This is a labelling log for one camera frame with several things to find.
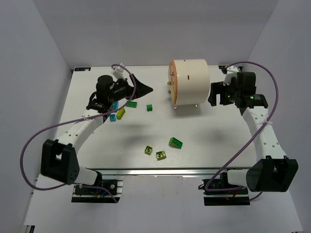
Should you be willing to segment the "long green lego brick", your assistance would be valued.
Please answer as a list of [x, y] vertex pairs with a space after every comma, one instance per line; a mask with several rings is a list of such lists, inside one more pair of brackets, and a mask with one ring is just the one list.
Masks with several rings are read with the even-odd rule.
[[138, 103], [137, 102], [134, 102], [134, 101], [130, 101], [130, 102], [128, 102], [127, 103], [127, 107], [130, 107], [130, 108], [136, 108], [137, 107], [137, 105], [138, 105]]

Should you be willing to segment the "small green lego brick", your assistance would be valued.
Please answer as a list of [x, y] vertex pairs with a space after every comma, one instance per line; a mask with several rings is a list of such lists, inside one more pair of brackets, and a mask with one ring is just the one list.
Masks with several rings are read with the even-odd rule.
[[146, 105], [146, 109], [147, 109], [148, 112], [152, 111], [153, 110], [153, 106], [151, 104], [147, 104]]

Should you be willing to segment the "cream cylindrical drawer cabinet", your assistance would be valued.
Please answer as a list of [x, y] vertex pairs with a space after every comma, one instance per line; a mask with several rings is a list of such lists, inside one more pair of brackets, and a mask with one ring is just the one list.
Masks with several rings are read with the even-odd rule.
[[206, 60], [170, 61], [167, 85], [173, 107], [204, 103], [209, 94], [210, 83], [210, 71]]

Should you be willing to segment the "lime square lego brick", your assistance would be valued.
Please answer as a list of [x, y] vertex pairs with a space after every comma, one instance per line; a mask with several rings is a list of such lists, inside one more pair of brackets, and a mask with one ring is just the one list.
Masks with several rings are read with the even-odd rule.
[[145, 154], [148, 154], [148, 155], [151, 155], [152, 151], [153, 151], [153, 148], [152, 148], [152, 147], [146, 146], [146, 148], [145, 148], [145, 150], [144, 150], [144, 153], [145, 153]]
[[166, 156], [165, 151], [162, 150], [162, 151], [156, 152], [156, 158], [157, 158], [158, 161], [159, 161], [159, 160], [166, 159], [167, 156]]

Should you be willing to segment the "large green lego brick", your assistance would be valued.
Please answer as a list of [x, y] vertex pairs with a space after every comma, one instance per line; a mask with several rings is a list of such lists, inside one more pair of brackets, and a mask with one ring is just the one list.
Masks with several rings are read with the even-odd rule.
[[183, 146], [183, 142], [181, 142], [180, 140], [176, 139], [175, 137], [171, 137], [170, 140], [169, 140], [169, 145], [171, 147], [181, 149], [182, 146]]

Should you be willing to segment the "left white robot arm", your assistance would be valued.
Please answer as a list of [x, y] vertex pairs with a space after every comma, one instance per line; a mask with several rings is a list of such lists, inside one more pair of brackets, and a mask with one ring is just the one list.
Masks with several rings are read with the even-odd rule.
[[134, 81], [136, 86], [130, 86], [123, 78], [114, 81], [109, 75], [97, 79], [96, 91], [90, 96], [82, 121], [74, 123], [55, 140], [44, 142], [40, 169], [43, 176], [68, 185], [98, 185], [101, 175], [79, 166], [77, 153], [89, 136], [109, 118], [113, 103], [122, 99], [138, 99], [153, 91], [136, 78]]

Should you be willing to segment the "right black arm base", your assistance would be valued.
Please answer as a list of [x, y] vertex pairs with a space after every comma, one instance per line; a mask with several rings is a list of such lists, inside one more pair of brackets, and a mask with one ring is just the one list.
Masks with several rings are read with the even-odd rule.
[[205, 190], [205, 185], [209, 179], [202, 180], [198, 186], [204, 193], [204, 206], [247, 206], [250, 205], [250, 198], [247, 189], [209, 192]]

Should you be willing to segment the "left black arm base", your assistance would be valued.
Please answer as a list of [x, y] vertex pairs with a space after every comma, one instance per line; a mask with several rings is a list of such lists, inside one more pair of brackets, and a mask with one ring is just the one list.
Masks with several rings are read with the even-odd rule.
[[84, 184], [75, 184], [71, 202], [118, 203], [122, 194], [123, 178], [103, 176], [102, 181], [96, 184], [96, 186], [101, 188], [89, 188]]

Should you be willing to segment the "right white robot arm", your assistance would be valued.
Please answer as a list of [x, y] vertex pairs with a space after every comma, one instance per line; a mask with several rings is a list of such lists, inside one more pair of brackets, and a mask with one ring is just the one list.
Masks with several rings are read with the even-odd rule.
[[282, 149], [268, 117], [268, 103], [256, 93], [256, 75], [237, 72], [226, 75], [223, 82], [211, 83], [208, 102], [234, 104], [247, 123], [255, 146], [257, 162], [249, 169], [229, 169], [222, 189], [248, 188], [252, 192], [286, 192], [298, 170], [298, 163]]

